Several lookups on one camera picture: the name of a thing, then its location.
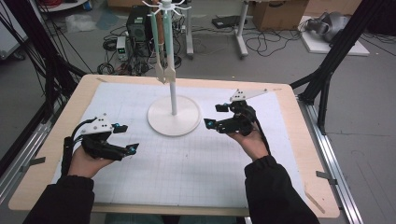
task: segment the wooden table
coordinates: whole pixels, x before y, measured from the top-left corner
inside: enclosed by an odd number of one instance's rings
[[[63,113],[58,118],[47,140],[37,154],[37,158],[46,157],[46,162],[30,167],[9,202],[12,210],[30,210],[35,205],[45,187],[51,182],[59,160],[63,155],[64,138],[79,124],[96,88],[102,82],[134,83],[162,85],[155,77],[114,77],[87,75],[76,88]],[[276,93],[283,120],[285,121],[290,144],[304,184],[309,207],[318,217],[338,217],[340,212],[332,194],[328,180],[316,176],[323,172],[318,153],[304,122],[300,107],[289,85],[252,83],[235,81],[217,81],[201,79],[177,80],[178,86],[226,88],[226,89],[267,89]],[[246,208],[205,208],[161,205],[103,204],[96,203],[93,212],[117,212],[163,215],[207,215],[247,217]]]

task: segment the white paper sheet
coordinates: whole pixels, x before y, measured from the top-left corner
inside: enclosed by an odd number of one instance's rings
[[[194,100],[202,122],[192,132],[167,137],[149,126],[152,102],[168,96],[168,86],[102,83],[81,121],[107,113],[112,123],[128,125],[108,143],[120,147],[139,143],[134,156],[115,161],[94,178],[97,203],[128,203],[209,207],[248,207],[244,168],[251,159],[225,134],[208,130],[203,118],[227,119],[215,105],[230,103],[235,90],[177,87],[177,94]],[[288,170],[292,184],[305,200],[304,188],[289,137],[273,92],[248,99],[256,110],[273,156]],[[60,176],[58,171],[53,178]]]

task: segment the hand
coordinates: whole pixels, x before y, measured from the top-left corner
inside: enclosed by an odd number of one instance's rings
[[[247,136],[240,133],[228,133],[227,135],[238,142],[253,161],[268,156],[267,147],[262,141],[259,131],[253,130]]]
[[[111,162],[113,161],[104,160],[101,158],[94,159],[85,153],[84,148],[80,146],[73,154],[68,175],[78,175],[87,178],[93,178],[93,176],[96,175],[100,169],[109,165]]]

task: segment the green component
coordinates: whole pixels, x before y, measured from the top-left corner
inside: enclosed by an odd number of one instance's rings
[[[160,50],[158,48],[158,29],[157,29],[157,21],[155,18],[154,12],[151,12],[151,29],[152,29],[152,35],[154,38],[154,48],[155,52],[158,54],[160,53]]]
[[[165,33],[165,46],[166,46],[166,52],[170,52],[172,48],[171,46],[171,17],[168,15],[168,13],[163,13],[163,32]]]

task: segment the black sleeve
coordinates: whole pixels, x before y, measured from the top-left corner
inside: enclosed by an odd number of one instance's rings
[[[285,168],[272,156],[245,167],[250,218],[260,223],[319,223],[291,184]]]
[[[48,185],[23,223],[90,223],[93,180],[76,175]]]

